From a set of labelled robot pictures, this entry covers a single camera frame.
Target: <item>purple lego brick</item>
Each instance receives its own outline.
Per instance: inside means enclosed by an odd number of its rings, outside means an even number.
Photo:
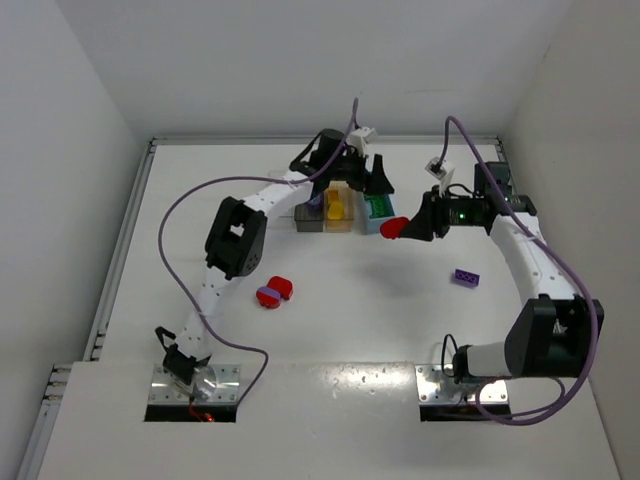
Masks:
[[[480,275],[456,268],[453,274],[453,281],[465,287],[477,287],[480,283]]]

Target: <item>red lego brick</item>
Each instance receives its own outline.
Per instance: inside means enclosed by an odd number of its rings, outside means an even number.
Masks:
[[[407,217],[396,217],[387,220],[380,225],[380,234],[384,238],[396,239],[400,235],[400,231],[407,226],[409,219]]]
[[[278,276],[271,277],[271,280],[267,283],[267,287],[273,288],[275,291],[280,293],[280,296],[285,300],[289,300],[293,295],[293,283],[286,278]]]

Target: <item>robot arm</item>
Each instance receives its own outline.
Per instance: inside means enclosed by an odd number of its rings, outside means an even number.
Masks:
[[[504,164],[487,166],[503,168]],[[473,197],[454,197],[438,186],[426,192],[418,213],[397,234],[398,238],[432,241],[444,237],[451,226],[484,227],[515,280],[523,308],[507,338],[461,347],[453,358],[454,377],[465,382],[493,377],[577,377],[591,336],[586,302],[545,252],[501,211],[499,202],[482,185],[483,177],[476,175]],[[503,194],[519,220],[544,242],[531,200],[512,195],[506,186]],[[594,303],[601,328],[604,311],[597,300]]]
[[[325,129],[291,162],[284,182],[241,200],[227,197],[222,201],[205,243],[206,275],[197,296],[200,313],[214,330],[242,277],[251,274],[260,263],[269,218],[321,194],[332,180],[344,180],[352,189],[373,195],[393,193],[384,174],[382,156],[375,155],[371,172],[365,168],[365,147],[373,134],[375,131],[368,128],[352,132],[347,147],[327,166],[343,134]],[[311,152],[317,139],[318,148]],[[303,161],[309,152],[309,161]],[[195,369],[208,363],[214,346],[198,312],[191,312],[178,335],[163,327],[156,329],[156,335],[165,350],[164,368],[189,385]]]

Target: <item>white floor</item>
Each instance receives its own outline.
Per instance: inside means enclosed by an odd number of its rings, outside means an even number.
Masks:
[[[440,342],[501,340],[519,310],[497,248],[482,229],[452,229],[421,243],[349,234],[297,234],[278,222],[263,260],[236,292],[219,332],[267,349],[272,363],[236,424],[149,424],[144,411],[153,329],[182,328],[187,300],[163,270],[158,224],[182,192],[224,175],[286,168],[295,145],[161,146],[151,170],[100,362],[76,364],[41,479],[58,478],[618,478],[589,387],[535,427],[420,423],[413,363],[439,361]],[[413,216],[433,184],[423,168],[441,146],[379,145],[396,212]],[[491,145],[486,160],[497,160]],[[473,158],[452,146],[456,181],[473,184]],[[201,284],[203,245],[217,205],[262,185],[210,187],[176,211],[167,251],[187,284]],[[467,290],[455,268],[481,275]],[[255,290],[272,275],[294,283],[293,299],[267,311]],[[238,362],[246,386],[258,355],[220,347],[213,362]],[[509,385],[515,411],[556,395],[544,380]]]

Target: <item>metal base plate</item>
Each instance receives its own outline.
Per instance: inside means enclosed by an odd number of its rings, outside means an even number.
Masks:
[[[151,378],[145,421],[189,422],[196,421],[189,408],[189,399],[195,394],[193,410],[208,413],[216,422],[235,422],[240,367],[238,365],[208,365],[204,375],[190,386],[178,382],[162,366],[156,365]]]
[[[477,420],[475,391],[478,384],[456,384],[442,371],[440,365],[416,365],[420,417],[424,420]],[[445,372],[452,374],[451,365]],[[504,380],[487,385],[480,401],[492,413],[509,414],[509,394]]]
[[[215,394],[208,400],[198,399],[198,405],[231,406],[238,401],[240,366],[209,365],[215,374]],[[156,365],[151,378],[148,405],[189,405],[191,390],[176,382],[171,374]]]

